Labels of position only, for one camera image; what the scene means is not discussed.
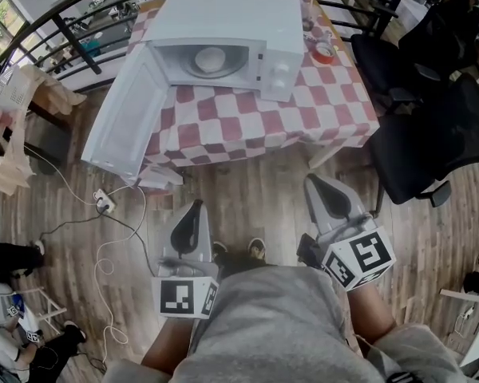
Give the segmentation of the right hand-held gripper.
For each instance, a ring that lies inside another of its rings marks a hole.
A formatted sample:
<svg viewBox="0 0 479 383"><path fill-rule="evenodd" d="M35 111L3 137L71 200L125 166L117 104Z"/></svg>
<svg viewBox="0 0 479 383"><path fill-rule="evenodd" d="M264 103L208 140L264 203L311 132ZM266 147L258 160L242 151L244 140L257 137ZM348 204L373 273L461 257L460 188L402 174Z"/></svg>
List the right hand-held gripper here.
<svg viewBox="0 0 479 383"><path fill-rule="evenodd" d="M325 271L346 291L373 282L394 265L385 229L365 213L352 188L311 173L304 179L303 190L311 221L321 235L316 239L302 235L297 248L301 263Z"/></svg>

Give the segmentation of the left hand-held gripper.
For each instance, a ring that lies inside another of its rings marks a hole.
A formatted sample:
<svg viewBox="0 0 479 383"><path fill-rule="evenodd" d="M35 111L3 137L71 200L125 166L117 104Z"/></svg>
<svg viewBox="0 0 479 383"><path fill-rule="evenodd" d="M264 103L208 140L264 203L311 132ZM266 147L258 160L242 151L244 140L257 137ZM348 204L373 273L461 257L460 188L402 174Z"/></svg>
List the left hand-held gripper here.
<svg viewBox="0 0 479 383"><path fill-rule="evenodd" d="M212 261L212 232L203 200L176 211L160 233L152 291L156 312L165 318L208 319L219 289Z"/></svg>

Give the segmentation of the white bowl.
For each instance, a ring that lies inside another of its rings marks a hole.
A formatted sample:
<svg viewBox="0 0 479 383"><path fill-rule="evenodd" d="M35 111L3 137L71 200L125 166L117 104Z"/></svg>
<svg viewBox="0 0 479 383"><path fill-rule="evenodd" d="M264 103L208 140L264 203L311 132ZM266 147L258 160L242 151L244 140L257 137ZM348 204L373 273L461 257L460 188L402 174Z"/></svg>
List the white bowl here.
<svg viewBox="0 0 479 383"><path fill-rule="evenodd" d="M226 54L218 47L207 47L200 50L195 56L196 66L204 73L220 71L225 64Z"/></svg>

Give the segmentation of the white microwave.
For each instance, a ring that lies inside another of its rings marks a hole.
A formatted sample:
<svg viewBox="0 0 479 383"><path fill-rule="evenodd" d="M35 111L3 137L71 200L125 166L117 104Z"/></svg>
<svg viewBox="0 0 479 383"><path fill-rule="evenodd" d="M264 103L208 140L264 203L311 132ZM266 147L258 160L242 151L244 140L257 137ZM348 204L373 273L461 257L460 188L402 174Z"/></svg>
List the white microwave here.
<svg viewBox="0 0 479 383"><path fill-rule="evenodd" d="M211 46L226 61L204 73L195 56ZM288 102L305 49L299 0L165 0L126 55L81 158L121 178L134 173L171 87L241 89Z"/></svg>

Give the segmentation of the person's right forearm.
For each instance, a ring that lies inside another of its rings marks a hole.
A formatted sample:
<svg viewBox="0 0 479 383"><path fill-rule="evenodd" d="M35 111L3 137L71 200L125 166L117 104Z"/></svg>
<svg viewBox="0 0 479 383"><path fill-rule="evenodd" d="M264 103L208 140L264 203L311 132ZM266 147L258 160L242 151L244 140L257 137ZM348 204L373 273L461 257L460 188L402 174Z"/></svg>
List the person's right forearm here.
<svg viewBox="0 0 479 383"><path fill-rule="evenodd" d="M396 328L397 323L388 304L376 286L366 284L347 293L354 332L374 344Z"/></svg>

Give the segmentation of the wooden table with white legs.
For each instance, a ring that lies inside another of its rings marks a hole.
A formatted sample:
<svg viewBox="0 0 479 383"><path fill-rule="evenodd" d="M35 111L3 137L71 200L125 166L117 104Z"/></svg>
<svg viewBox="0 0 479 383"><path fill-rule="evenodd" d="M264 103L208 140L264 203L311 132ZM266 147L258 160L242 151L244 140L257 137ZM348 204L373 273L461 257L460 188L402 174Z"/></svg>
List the wooden table with white legs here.
<svg viewBox="0 0 479 383"><path fill-rule="evenodd" d="M338 32L336 31L335 27L331 24L331 20L327 17L325 12L323 11L322 7L316 0L306 0L306 3L310 6L308 8L308 13L312 17L315 18L323 18L323 21L326 26L331 29L334 38L340 38ZM344 148L345 144L327 144L320 150L318 150L308 161L309 169L316 169L320 165L324 164L330 158L332 158L335 154L337 154L342 148Z"/></svg>

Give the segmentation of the person's right shoe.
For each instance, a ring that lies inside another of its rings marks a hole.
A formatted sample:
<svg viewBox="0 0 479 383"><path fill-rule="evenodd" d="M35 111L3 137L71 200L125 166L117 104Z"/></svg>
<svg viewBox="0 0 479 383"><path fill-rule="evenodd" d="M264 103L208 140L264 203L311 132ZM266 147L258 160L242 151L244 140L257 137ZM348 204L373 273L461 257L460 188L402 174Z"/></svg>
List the person's right shoe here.
<svg viewBox="0 0 479 383"><path fill-rule="evenodd" d="M251 258L264 262L266 261L266 245L261 238L252 239L248 244L247 249Z"/></svg>

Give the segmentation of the white power strip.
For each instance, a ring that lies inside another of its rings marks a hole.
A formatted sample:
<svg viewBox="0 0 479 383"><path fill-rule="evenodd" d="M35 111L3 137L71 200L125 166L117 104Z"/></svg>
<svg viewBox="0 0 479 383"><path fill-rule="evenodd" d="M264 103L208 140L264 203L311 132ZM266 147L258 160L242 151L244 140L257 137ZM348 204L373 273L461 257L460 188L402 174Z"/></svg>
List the white power strip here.
<svg viewBox="0 0 479 383"><path fill-rule="evenodd" d="M102 189L97 189L93 193L96 202L96 209L100 214L110 214L117 206L112 198Z"/></svg>

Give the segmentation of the red white checkered tablecloth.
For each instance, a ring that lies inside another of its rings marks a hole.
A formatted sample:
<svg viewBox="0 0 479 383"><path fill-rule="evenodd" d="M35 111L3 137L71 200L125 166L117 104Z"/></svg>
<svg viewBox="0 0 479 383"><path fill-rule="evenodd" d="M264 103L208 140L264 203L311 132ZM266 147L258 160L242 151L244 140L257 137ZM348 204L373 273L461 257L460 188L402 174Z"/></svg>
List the red white checkered tablecloth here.
<svg viewBox="0 0 479 383"><path fill-rule="evenodd" d="M288 102L265 101L257 93L222 87L171 87L155 113L148 146L134 173L122 178L148 188L181 184L175 168L263 155L302 142L362 147L378 129L378 118L344 44L330 65L312 56L303 65Z"/></svg>

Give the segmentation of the person's grey shirt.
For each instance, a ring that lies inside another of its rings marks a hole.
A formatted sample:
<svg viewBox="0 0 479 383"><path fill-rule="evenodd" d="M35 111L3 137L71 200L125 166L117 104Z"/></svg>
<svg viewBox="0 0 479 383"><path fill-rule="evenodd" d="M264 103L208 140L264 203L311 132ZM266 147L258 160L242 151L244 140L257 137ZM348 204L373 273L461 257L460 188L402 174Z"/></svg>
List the person's grey shirt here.
<svg viewBox="0 0 479 383"><path fill-rule="evenodd" d="M363 341L362 355L347 344L327 274L261 267L222 281L173 375L122 360L103 383L466 383L427 326L397 324L374 344Z"/></svg>

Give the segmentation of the dark wooden side table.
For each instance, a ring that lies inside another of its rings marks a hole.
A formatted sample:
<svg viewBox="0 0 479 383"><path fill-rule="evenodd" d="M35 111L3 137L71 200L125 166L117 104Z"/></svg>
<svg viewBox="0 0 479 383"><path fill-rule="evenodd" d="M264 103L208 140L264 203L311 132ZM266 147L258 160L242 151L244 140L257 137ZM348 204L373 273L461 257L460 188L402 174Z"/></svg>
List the dark wooden side table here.
<svg viewBox="0 0 479 383"><path fill-rule="evenodd" d="M63 132L71 132L71 127L65 121L60 119L59 117L53 115L52 113L48 112L46 109L41 107L40 105L36 104L34 101L31 101L28 105L28 109L36 114L37 116L41 117L43 120L46 120L50 124L56 126Z"/></svg>

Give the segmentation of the beige cloth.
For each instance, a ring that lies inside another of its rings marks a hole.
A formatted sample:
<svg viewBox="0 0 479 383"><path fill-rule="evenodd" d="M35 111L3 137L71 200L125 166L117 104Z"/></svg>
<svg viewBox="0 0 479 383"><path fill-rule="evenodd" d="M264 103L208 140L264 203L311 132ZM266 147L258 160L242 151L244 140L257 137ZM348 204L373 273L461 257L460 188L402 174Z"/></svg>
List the beige cloth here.
<svg viewBox="0 0 479 383"><path fill-rule="evenodd" d="M20 68L30 79L31 101L53 115L68 116L86 99L34 65ZM27 106L11 113L0 110L0 145L5 147L5 155L0 156L0 192L7 195L13 195L18 187L29 187L28 179L34 174L24 150Z"/></svg>

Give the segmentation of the clear plastic cup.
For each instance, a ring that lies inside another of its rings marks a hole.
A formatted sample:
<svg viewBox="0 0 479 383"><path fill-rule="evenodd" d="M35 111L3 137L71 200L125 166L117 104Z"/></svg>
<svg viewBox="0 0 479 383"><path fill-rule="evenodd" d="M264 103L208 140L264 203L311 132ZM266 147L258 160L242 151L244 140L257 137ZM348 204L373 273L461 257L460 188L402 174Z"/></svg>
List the clear plastic cup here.
<svg viewBox="0 0 479 383"><path fill-rule="evenodd" d="M315 25L315 0L301 1L302 24L304 32L311 32Z"/></svg>

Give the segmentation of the small white perforated basket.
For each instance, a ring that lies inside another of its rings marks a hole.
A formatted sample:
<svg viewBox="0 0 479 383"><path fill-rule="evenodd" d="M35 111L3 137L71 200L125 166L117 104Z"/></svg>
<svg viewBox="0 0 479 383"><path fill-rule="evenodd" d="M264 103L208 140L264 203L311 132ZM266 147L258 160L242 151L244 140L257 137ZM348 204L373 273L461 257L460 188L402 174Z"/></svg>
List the small white perforated basket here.
<svg viewBox="0 0 479 383"><path fill-rule="evenodd" d="M0 75L0 110L15 112L25 108L32 99L30 79L14 65Z"/></svg>

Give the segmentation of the window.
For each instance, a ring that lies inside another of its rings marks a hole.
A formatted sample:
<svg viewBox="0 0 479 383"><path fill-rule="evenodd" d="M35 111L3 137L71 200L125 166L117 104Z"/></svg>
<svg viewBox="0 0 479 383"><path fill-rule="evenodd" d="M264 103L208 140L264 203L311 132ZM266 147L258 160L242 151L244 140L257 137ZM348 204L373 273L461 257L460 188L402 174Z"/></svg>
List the window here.
<svg viewBox="0 0 479 383"><path fill-rule="evenodd" d="M0 55L27 24L12 0L0 1Z"/></svg>

